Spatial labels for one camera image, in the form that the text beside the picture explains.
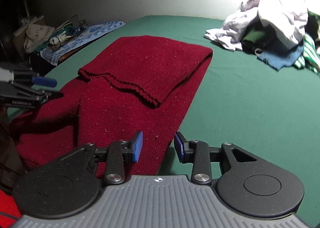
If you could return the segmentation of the dark red knit sweater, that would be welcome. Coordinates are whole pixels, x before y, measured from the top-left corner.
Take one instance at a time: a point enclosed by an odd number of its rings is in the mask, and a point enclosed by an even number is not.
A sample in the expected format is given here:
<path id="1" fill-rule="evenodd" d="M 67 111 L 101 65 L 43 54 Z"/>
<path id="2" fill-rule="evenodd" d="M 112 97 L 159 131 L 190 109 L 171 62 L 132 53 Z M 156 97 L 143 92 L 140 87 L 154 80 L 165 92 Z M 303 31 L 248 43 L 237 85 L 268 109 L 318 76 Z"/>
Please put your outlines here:
<path id="1" fill-rule="evenodd" d="M 121 37 L 62 89 L 11 123 L 27 170 L 86 143 L 106 147 L 142 131 L 127 175 L 155 175 L 213 58 L 212 49 L 163 37 Z"/>

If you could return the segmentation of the white plush toy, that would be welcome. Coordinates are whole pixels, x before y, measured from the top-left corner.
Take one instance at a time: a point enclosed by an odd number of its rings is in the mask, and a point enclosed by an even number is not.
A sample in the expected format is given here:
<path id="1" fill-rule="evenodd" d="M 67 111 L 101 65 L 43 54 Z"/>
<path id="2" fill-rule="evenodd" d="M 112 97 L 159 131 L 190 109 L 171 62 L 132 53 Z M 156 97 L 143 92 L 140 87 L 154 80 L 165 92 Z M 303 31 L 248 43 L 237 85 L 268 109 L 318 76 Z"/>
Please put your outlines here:
<path id="1" fill-rule="evenodd" d="M 69 38 L 67 36 L 66 31 L 63 31 L 61 34 L 58 34 L 55 37 L 50 38 L 49 44 L 52 47 L 61 46 L 61 44 Z"/>

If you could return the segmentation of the cream canvas bag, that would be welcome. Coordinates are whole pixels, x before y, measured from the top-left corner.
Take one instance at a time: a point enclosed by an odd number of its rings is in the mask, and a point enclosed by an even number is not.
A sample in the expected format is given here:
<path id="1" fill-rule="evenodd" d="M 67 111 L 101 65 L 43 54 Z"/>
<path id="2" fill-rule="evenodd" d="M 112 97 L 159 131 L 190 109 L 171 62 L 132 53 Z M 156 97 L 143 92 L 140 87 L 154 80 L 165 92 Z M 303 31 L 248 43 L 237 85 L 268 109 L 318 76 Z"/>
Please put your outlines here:
<path id="1" fill-rule="evenodd" d="M 33 52 L 38 46 L 46 42 L 55 28 L 47 25 L 30 24 L 26 30 L 24 50 L 26 53 Z"/>

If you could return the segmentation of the blue white patterned cloth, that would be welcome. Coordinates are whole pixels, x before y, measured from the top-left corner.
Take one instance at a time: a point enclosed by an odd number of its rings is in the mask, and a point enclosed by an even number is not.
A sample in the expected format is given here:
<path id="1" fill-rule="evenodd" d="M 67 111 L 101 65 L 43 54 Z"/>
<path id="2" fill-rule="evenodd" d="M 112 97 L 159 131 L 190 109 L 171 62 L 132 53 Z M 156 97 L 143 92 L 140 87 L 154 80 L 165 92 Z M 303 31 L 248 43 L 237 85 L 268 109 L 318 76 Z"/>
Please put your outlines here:
<path id="1" fill-rule="evenodd" d="M 50 49 L 49 47 L 41 50 L 40 56 L 48 63 L 57 66 L 59 59 L 63 55 L 79 47 L 83 47 L 86 44 L 89 44 L 90 42 L 95 41 L 98 38 L 123 27 L 124 25 L 125 23 L 123 21 L 112 21 L 87 26 L 84 32 L 82 32 L 79 36 L 75 37 L 68 43 L 65 43 L 61 47 L 58 47 L 56 50 Z"/>

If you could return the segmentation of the green table cloth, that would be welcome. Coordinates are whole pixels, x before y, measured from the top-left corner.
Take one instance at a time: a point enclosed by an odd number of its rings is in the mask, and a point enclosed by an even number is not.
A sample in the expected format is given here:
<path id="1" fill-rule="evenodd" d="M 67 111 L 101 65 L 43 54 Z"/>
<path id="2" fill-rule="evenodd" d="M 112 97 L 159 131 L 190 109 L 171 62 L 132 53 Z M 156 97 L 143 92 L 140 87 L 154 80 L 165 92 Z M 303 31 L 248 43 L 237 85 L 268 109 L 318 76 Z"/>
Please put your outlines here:
<path id="1" fill-rule="evenodd" d="M 147 16 L 98 39 L 49 73 L 62 89 L 78 69 L 121 37 L 156 36 L 209 47 L 213 58 L 178 130 L 212 146 L 231 142 L 296 174 L 305 187 L 298 215 L 319 223 L 319 78 L 307 69 L 275 71 L 244 52 L 203 37 L 214 19 Z M 189 173 L 169 146 L 157 173 Z"/>

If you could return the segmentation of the blue garment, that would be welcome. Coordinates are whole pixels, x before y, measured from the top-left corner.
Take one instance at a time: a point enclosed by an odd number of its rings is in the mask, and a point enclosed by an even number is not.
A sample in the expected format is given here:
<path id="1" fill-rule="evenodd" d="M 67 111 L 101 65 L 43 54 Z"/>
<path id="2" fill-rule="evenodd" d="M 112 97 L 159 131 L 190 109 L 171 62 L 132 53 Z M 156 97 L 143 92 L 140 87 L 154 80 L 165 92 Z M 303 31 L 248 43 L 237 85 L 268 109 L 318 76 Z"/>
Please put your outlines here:
<path id="1" fill-rule="evenodd" d="M 292 66 L 303 53 L 303 49 L 302 41 L 290 50 L 281 49 L 280 45 L 272 45 L 267 50 L 256 48 L 254 54 L 260 61 L 279 71 L 283 67 Z"/>

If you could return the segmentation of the green white striped garment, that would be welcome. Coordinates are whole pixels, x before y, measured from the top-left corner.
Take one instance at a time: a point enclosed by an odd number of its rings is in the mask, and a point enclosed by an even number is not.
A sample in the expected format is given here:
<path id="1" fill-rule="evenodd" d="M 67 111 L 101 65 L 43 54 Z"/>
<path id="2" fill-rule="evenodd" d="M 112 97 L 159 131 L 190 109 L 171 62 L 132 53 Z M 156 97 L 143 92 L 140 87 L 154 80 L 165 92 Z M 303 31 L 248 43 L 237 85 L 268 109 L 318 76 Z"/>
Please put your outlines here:
<path id="1" fill-rule="evenodd" d="M 299 70 L 309 69 L 319 76 L 319 14 L 312 11 L 308 11 L 303 52 L 293 66 Z"/>

